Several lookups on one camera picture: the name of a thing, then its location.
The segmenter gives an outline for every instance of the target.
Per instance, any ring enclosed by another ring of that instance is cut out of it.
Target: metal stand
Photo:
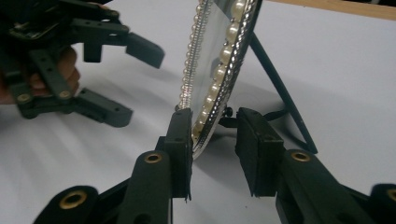
[[[262,44],[260,43],[257,36],[253,33],[250,39],[250,47],[253,49],[253,52],[256,54],[257,59],[260,61],[262,68],[267,73],[268,77],[271,79],[274,87],[277,90],[277,93],[282,98],[283,103],[285,104],[285,113],[280,113],[281,115],[286,114],[289,112],[291,117],[294,119],[294,122],[297,124],[303,138],[306,142],[306,150],[312,153],[318,153],[318,150],[315,146],[314,140],[312,139],[311,135],[309,134],[308,129],[306,128],[303,118],[300,115],[300,112],[297,109],[297,106],[291,99],[291,96],[286,89],[285,84],[283,83],[282,79],[279,76],[279,73],[276,71],[274,65],[272,64],[270,58],[268,57],[267,53],[265,52]]]

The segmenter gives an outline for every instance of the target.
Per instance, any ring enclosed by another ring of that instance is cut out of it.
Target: screw hole
[[[61,98],[68,98],[68,97],[70,97],[70,92],[69,91],[61,91],[61,93],[59,93],[59,96]]]
[[[311,158],[303,152],[293,152],[291,156],[297,161],[310,161]]]
[[[62,209],[72,209],[84,203],[85,200],[87,200],[87,193],[83,190],[75,190],[66,194],[59,202],[59,206]]]
[[[163,159],[163,156],[158,153],[152,153],[146,156],[145,162],[146,163],[155,163]]]
[[[21,94],[21,95],[19,95],[18,97],[17,97],[17,100],[19,101],[19,102],[26,102],[26,101],[28,101],[28,100],[30,100],[30,95],[29,94]]]

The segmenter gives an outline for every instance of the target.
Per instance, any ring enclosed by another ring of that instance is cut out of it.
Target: pearl bead
[[[220,53],[220,61],[223,64],[228,64],[228,61],[230,61],[232,53],[233,53],[233,47],[229,45],[224,46]]]
[[[206,113],[206,111],[201,111],[201,114],[199,116],[200,117],[200,121],[202,123],[206,123],[207,117],[209,117],[209,113]]]
[[[231,15],[236,21],[241,21],[245,11],[246,0],[236,0],[231,8]]]
[[[235,42],[236,36],[238,35],[238,30],[239,30],[238,22],[233,22],[228,26],[226,32],[226,38],[230,44],[233,44]]]
[[[215,98],[218,95],[219,90],[220,90],[220,85],[218,85],[217,83],[214,83],[209,89],[209,94],[213,98]]]
[[[201,113],[198,118],[198,123],[206,124],[207,117],[207,114]]]
[[[192,141],[194,141],[194,143],[196,144],[196,140],[198,139],[199,135],[201,134],[201,130],[199,127],[194,127],[192,129],[191,135],[192,135]]]
[[[208,95],[205,98],[204,107],[212,108],[214,103],[215,103],[214,99],[210,95]]]
[[[213,71],[213,78],[218,85],[221,84],[222,80],[224,79],[226,70],[227,68],[225,65],[220,64],[215,68],[215,71]]]
[[[204,107],[204,106],[202,106],[202,112],[206,113],[207,115],[210,114],[211,110],[212,110],[212,107]]]

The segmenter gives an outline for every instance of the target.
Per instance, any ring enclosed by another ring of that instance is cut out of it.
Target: white surface
[[[178,102],[196,2],[110,5],[133,32],[166,51],[160,70],[112,47],[102,63],[78,63],[81,86],[134,110],[126,128],[78,114],[25,120],[14,106],[0,106],[0,223],[32,223],[53,196],[75,185],[103,192],[154,149]],[[334,176],[363,193],[396,183],[396,22],[264,2],[256,33]],[[280,106],[251,50],[230,105],[262,113]],[[249,197],[234,132],[218,133],[193,165],[192,201],[174,200],[175,223],[279,223],[273,199]]]

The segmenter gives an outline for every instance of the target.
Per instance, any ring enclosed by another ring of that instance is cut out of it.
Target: beaded mirror frame
[[[191,108],[193,157],[204,151],[230,98],[262,0],[200,0],[178,109]]]

